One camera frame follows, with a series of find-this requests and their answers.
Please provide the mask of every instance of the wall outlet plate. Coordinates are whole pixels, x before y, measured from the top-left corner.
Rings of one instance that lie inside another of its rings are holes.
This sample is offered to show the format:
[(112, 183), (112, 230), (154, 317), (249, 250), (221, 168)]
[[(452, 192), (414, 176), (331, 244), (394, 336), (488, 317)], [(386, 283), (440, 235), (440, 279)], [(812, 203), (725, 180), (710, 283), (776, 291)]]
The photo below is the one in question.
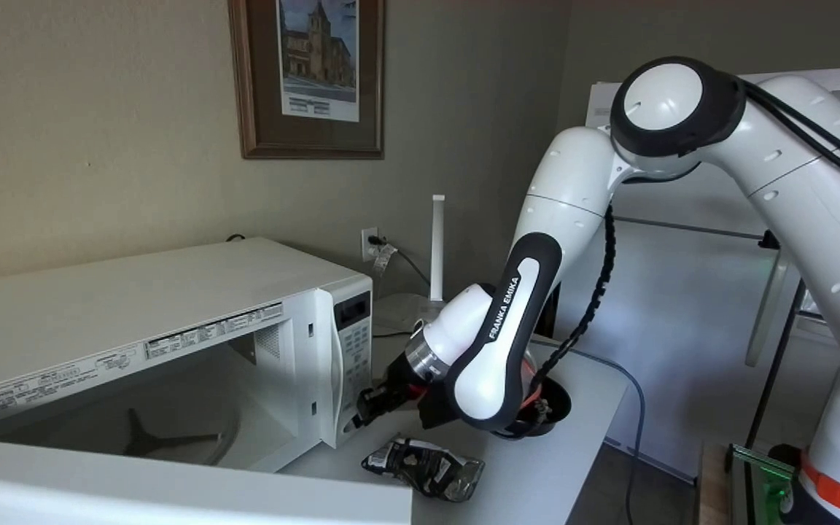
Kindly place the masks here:
[(377, 235), (380, 228), (363, 228), (360, 238), (363, 238), (363, 262), (375, 262), (375, 256), (380, 254), (380, 244), (370, 241), (370, 235)]

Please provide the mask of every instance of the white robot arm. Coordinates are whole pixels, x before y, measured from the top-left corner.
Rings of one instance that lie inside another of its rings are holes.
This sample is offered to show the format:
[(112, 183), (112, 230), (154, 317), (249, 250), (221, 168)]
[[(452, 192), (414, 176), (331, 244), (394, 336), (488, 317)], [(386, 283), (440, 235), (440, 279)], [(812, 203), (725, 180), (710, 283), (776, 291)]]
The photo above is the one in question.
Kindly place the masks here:
[[(434, 372), (414, 372), (447, 381), (462, 419), (507, 429), (531, 393), (523, 364), (536, 316), (598, 230), (615, 187), (627, 178), (681, 178), (697, 162), (719, 162), (736, 178), (797, 259), (840, 342), (840, 100), (805, 78), (755, 87), (692, 57), (662, 57), (621, 84), (614, 135), (557, 135), (523, 203), (493, 301), (447, 307), (431, 333), (464, 311), (464, 324), (456, 324), (464, 337), (456, 337), (459, 346), (417, 337), (414, 364), (423, 361), (417, 355), (443, 358)], [(799, 488), (840, 520), (840, 381)]]

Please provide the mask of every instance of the microwave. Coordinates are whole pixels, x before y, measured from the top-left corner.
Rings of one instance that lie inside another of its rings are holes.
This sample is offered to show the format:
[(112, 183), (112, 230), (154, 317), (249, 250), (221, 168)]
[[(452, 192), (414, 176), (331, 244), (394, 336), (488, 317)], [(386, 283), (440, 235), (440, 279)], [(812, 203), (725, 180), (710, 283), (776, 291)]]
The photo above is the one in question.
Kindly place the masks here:
[(370, 342), (370, 278), (272, 238), (0, 278), (0, 521), (408, 521), (284, 476), (354, 438)]

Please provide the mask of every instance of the beige wall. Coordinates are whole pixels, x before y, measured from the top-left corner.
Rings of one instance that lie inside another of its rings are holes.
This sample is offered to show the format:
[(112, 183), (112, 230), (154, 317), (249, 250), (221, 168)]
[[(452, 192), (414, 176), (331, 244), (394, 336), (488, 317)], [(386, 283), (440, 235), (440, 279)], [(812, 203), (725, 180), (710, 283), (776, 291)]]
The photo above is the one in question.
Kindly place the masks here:
[(573, 0), (561, 123), (585, 123), (593, 81), (660, 56), (739, 72), (840, 68), (840, 0)]
[(0, 0), (0, 275), (235, 230), (354, 262), (363, 225), (423, 259), (447, 192), (447, 278), (493, 278), (567, 24), (567, 2), (392, 0), (386, 160), (239, 160), (224, 0)]

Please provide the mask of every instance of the black cable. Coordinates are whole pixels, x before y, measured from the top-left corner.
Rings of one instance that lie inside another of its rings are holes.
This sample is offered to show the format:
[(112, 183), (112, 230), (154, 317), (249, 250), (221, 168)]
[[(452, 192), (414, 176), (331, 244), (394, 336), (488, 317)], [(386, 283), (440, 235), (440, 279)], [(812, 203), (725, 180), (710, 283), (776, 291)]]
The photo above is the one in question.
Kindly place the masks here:
[(423, 275), (423, 269), (396, 241), (392, 241), (389, 235), (369, 235), (369, 241), (370, 244), (394, 244), (396, 247), (394, 254), (414, 269), (414, 275), (423, 279), (423, 286), (429, 286), (429, 278)]
[(396, 256), (414, 269), (414, 275), (423, 279), (423, 286), (429, 286), (429, 278), (423, 275), (423, 269), (408, 254), (396, 250)]
[(576, 349), (585, 358), (601, 361), (614, 371), (620, 371), (621, 375), (627, 375), (627, 381), (637, 391), (637, 402), (640, 402), (640, 418), (637, 418), (637, 431), (634, 431), (634, 453), (631, 453), (631, 472), (627, 472), (627, 488), (625, 488), (625, 510), (627, 510), (627, 521), (634, 525), (634, 482), (637, 482), (637, 466), (640, 466), (640, 453), (643, 453), (643, 440), (646, 440), (646, 423), (647, 423), (647, 397), (646, 387), (637, 375), (631, 375), (627, 367), (621, 367), (620, 361)]
[(608, 283), (614, 278), (615, 269), (615, 213), (614, 208), (608, 208), (604, 213), (604, 262), (589, 298), (589, 307), (585, 311), (585, 317), (576, 324), (576, 329), (569, 333), (569, 337), (542, 361), (542, 367), (534, 372), (531, 380), (531, 391), (547, 380), (548, 371), (554, 371), (554, 364), (585, 337), (585, 333), (589, 329), (589, 324), (595, 320), (595, 311), (601, 307), (601, 298), (608, 291)]
[(814, 120), (809, 120), (805, 113), (799, 113), (787, 101), (776, 100), (773, 94), (761, 91), (758, 84), (745, 81), (745, 87), (755, 106), (761, 106), (770, 116), (776, 116), (784, 129), (792, 129), (805, 146), (812, 146), (821, 158), (827, 158), (828, 162), (835, 162), (840, 168), (840, 154), (831, 151), (831, 148), (840, 151), (840, 136), (835, 136), (831, 130), (827, 130), (822, 125), (816, 125)]

